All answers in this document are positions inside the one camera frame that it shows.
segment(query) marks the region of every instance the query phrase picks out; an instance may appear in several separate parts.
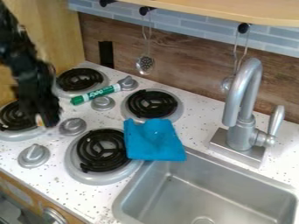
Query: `hanging utensil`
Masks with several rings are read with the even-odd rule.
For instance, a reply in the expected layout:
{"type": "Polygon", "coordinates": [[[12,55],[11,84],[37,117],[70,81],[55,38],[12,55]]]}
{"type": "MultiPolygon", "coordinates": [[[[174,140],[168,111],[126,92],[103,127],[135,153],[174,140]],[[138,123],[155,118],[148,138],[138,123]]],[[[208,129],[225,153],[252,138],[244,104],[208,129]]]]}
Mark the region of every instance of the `hanging utensil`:
{"type": "Polygon", "coordinates": [[[143,38],[144,38],[144,53],[136,61],[136,69],[139,74],[149,75],[155,67],[155,60],[150,57],[150,38],[151,38],[151,20],[150,20],[150,8],[148,8],[149,13],[149,32],[146,34],[144,27],[143,18],[143,38]]]}
{"type": "Polygon", "coordinates": [[[238,26],[238,30],[236,32],[236,40],[234,42],[234,47],[233,47],[233,75],[235,75],[239,71],[242,60],[247,55],[249,34],[250,34],[250,24],[243,23],[238,26]],[[247,36],[246,36],[246,42],[244,46],[244,52],[243,55],[238,59],[237,50],[239,46],[239,37],[241,34],[245,34],[245,33],[247,34],[247,36]]]}
{"type": "Polygon", "coordinates": [[[248,48],[248,40],[249,40],[249,34],[250,34],[250,24],[240,24],[238,26],[238,30],[236,32],[236,39],[234,42],[234,47],[233,47],[233,74],[230,76],[226,77],[220,85],[220,89],[223,93],[228,93],[229,89],[231,88],[231,85],[233,83],[235,75],[238,73],[240,69],[240,65],[243,61],[243,59],[247,55],[247,48],[248,48]],[[246,42],[244,45],[244,52],[240,58],[238,58],[238,46],[239,46],[239,38],[241,34],[247,34],[246,36],[246,42]]]}

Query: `stove knob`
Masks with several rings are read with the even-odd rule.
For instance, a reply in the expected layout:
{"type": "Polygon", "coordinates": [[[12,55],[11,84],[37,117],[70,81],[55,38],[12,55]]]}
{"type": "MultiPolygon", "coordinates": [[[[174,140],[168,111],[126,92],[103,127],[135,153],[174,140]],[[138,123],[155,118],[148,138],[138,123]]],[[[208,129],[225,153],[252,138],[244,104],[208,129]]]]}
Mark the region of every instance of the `stove knob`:
{"type": "Polygon", "coordinates": [[[50,151],[43,145],[33,144],[24,149],[17,157],[20,166],[35,168],[44,164],[50,158],[50,151]]]}
{"type": "Polygon", "coordinates": [[[46,224],[67,224],[66,219],[60,213],[50,207],[44,208],[43,219],[46,224]]]}
{"type": "Polygon", "coordinates": [[[112,109],[115,106],[115,100],[109,96],[97,97],[92,100],[91,107],[94,110],[104,111],[112,109]]]}
{"type": "Polygon", "coordinates": [[[138,82],[132,79],[132,76],[127,76],[126,78],[119,80],[117,82],[120,84],[122,91],[131,91],[138,87],[138,82]]]}
{"type": "Polygon", "coordinates": [[[87,123],[81,118],[70,118],[59,126],[59,133],[64,136],[77,136],[87,128],[87,123]]]}

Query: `wood panel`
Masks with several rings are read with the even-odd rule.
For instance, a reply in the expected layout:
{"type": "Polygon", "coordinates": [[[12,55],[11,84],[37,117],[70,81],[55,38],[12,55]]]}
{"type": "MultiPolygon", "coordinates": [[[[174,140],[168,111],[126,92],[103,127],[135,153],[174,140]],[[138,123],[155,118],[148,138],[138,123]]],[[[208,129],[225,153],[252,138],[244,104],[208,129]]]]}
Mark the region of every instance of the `wood panel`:
{"type": "Polygon", "coordinates": [[[299,26],[298,0],[120,0],[255,25],[299,26]]]}
{"type": "Polygon", "coordinates": [[[42,216],[43,213],[43,207],[50,207],[54,209],[55,211],[59,212],[70,224],[83,224],[84,222],[82,220],[79,220],[78,218],[74,217],[70,213],[66,212],[61,207],[54,205],[51,201],[43,198],[41,195],[35,193],[33,190],[27,188],[25,185],[22,185],[19,181],[7,176],[3,172],[0,171],[0,182],[7,181],[11,185],[15,186],[17,189],[21,190],[23,193],[26,193],[29,195],[32,199],[32,205],[29,205],[28,203],[25,203],[22,199],[17,197],[15,194],[13,194],[9,188],[7,187],[1,187],[1,184],[5,186],[5,183],[0,183],[0,190],[3,191],[5,194],[12,197],[15,201],[23,205],[24,207],[28,208],[32,212],[34,212],[38,216],[42,216]]]}
{"type": "MultiPolygon", "coordinates": [[[[78,14],[67,9],[67,0],[3,0],[26,27],[38,55],[59,73],[84,60],[78,14]]],[[[13,100],[10,71],[0,68],[0,105],[13,100]]]]}
{"type": "MultiPolygon", "coordinates": [[[[80,27],[87,60],[99,63],[98,41],[113,41],[115,69],[139,75],[135,69],[143,50],[139,25],[81,13],[80,27]]],[[[219,85],[233,71],[232,45],[159,30],[152,38],[156,69],[144,78],[225,100],[219,85]]],[[[247,57],[260,59],[264,66],[255,110],[270,114],[274,105],[281,104],[286,119],[299,123],[299,59],[254,49],[247,57]]]]}

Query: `shelf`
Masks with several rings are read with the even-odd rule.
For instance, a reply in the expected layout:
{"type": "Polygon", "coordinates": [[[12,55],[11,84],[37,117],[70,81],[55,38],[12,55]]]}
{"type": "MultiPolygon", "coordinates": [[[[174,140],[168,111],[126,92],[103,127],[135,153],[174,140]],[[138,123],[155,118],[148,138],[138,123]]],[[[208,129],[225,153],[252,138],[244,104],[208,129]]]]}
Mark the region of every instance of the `shelf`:
{"type": "Polygon", "coordinates": [[[256,25],[299,27],[299,0],[120,0],[256,25]]]}

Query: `gray tile backsplash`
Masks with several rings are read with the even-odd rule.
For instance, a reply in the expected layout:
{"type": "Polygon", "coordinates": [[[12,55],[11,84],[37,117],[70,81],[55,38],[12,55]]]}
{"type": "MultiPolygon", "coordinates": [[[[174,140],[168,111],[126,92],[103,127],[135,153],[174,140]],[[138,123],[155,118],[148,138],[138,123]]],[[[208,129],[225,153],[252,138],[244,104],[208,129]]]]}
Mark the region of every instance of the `gray tile backsplash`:
{"type": "MultiPolygon", "coordinates": [[[[112,3],[101,8],[98,0],[68,0],[69,9],[113,18],[132,24],[148,25],[149,18],[139,15],[140,5],[132,3],[112,3]]],[[[168,32],[182,33],[204,39],[212,39],[233,44],[238,22],[204,17],[170,10],[156,9],[151,12],[153,27],[168,32]]],[[[299,58],[299,28],[271,27],[265,25],[251,26],[249,46],[272,53],[284,54],[299,58]]]]}

